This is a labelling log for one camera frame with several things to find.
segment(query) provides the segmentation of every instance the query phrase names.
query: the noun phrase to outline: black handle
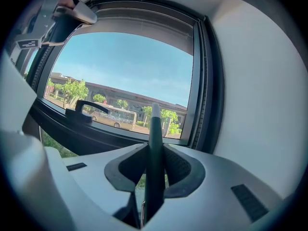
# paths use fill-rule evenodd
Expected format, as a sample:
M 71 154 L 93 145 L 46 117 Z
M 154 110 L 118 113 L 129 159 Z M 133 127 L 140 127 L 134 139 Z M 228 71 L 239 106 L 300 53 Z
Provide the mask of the black handle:
M 84 105 L 93 106 L 94 108 L 97 108 L 97 109 L 99 109 L 101 111 L 104 111 L 107 114 L 109 113 L 109 110 L 107 108 L 105 108 L 104 106 L 101 106 L 101 105 L 99 105 L 97 103 L 93 103 L 91 101 L 86 101 L 86 100 L 77 100 L 76 108 L 75 108 L 76 112 L 80 112 L 81 113 L 82 112 L 82 107 Z
M 93 103 L 93 102 L 86 101 L 86 100 L 77 100 L 75 110 L 67 108 L 65 110 L 65 115 L 68 118 L 73 118 L 74 120 L 77 120 L 77 121 L 82 122 L 82 123 L 91 123 L 92 122 L 92 116 L 82 113 L 82 107 L 84 105 L 93 106 L 94 108 L 97 108 L 97 109 L 99 109 L 99 110 L 101 110 L 101 111 L 103 111 L 107 114 L 109 113 L 109 110 L 107 108 L 105 108 L 104 106 L 101 106 L 97 103 Z

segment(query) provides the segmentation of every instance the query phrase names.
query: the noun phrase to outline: blue sky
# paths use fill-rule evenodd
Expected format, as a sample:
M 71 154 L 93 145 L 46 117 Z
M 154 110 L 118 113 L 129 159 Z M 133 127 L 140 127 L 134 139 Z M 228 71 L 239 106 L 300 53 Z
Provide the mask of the blue sky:
M 160 41 L 124 33 L 72 37 L 53 72 L 187 107 L 193 56 Z

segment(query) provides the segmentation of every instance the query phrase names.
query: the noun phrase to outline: green tree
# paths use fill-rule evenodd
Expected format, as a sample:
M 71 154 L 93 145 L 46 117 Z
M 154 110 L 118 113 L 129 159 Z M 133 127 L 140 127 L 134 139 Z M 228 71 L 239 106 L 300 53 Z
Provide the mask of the green tree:
M 44 146 L 49 146 L 57 149 L 61 155 L 61 157 L 72 157 L 77 156 L 75 153 L 63 147 L 57 141 L 55 141 L 52 137 L 49 136 L 45 131 L 42 130 L 43 133 L 43 144 Z
M 179 133 L 179 125 L 171 122 L 168 134 L 178 134 L 178 133 Z
M 171 119 L 171 122 L 178 120 L 178 115 L 177 115 L 177 113 L 175 113 L 175 111 L 162 109 L 162 111 L 161 111 L 162 122 L 164 122 L 166 120 L 166 118 L 168 118 L 168 117 Z
M 54 88 L 56 89 L 55 99 L 57 99 L 58 93 L 59 93 L 60 90 L 62 90 L 62 87 L 63 87 L 63 86 L 62 86 L 61 84 L 55 84 L 55 85 L 54 85 Z
M 50 87 L 53 87 L 53 86 L 54 86 L 54 83 L 51 81 L 50 78 L 48 79 L 47 86 L 50 86 Z
M 102 103 L 106 100 L 106 98 L 100 94 L 95 94 L 93 100 Z
M 88 88 L 86 88 L 86 82 L 74 81 L 69 79 L 63 86 L 62 92 L 64 93 L 63 108 L 68 104 L 69 107 L 73 107 L 78 99 L 84 99 L 88 95 Z
M 145 126 L 146 120 L 150 120 L 151 119 L 152 107 L 151 106 L 145 106 L 145 107 L 142 108 L 142 110 L 144 111 L 144 115 L 146 116 L 145 120 L 144 120 L 144 123 L 143 123 L 143 126 Z
M 122 100 L 122 99 L 118 99 L 116 101 L 117 105 L 119 105 L 122 109 L 126 109 L 126 107 L 128 106 L 128 103 L 126 102 L 126 100 Z

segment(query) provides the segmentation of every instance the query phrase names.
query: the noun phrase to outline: building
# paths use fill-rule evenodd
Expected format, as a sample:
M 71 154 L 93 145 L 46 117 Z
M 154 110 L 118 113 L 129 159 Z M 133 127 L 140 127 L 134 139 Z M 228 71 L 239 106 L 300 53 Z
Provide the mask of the building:
M 78 81 L 70 76 L 63 76 L 61 73 L 51 73 L 50 78 L 51 81 L 55 84 L 65 84 L 68 79 L 72 79 L 72 81 Z M 178 115 L 180 128 L 183 126 L 183 121 L 187 113 L 187 108 L 184 106 L 91 82 L 86 82 L 86 87 L 89 89 L 89 92 L 85 100 L 93 101 L 93 96 L 95 94 L 100 94 L 106 97 L 107 104 L 115 107 L 118 99 L 126 100 L 128 103 L 127 110 L 136 112 L 138 121 L 145 120 L 144 112 L 141 110 L 143 107 L 152 106 L 152 103 L 158 103 L 162 109 L 175 111 Z

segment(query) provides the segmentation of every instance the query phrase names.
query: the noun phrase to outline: black vent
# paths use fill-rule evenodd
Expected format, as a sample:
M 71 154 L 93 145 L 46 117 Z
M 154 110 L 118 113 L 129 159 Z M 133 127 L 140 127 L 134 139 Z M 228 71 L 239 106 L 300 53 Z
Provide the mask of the black vent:
M 237 199 L 240 201 L 242 207 L 244 208 L 252 222 L 257 221 L 266 213 L 268 213 L 268 210 L 245 185 L 242 184 L 231 187 L 231 190 L 233 191 Z
M 85 165 L 84 163 L 79 163 L 79 164 L 73 164 L 73 165 L 69 165 L 66 166 L 68 171 L 73 171 L 82 167 L 86 167 L 87 165 Z
M 169 149 L 165 149 L 165 167 L 170 185 L 187 177 L 192 169 L 189 162 Z

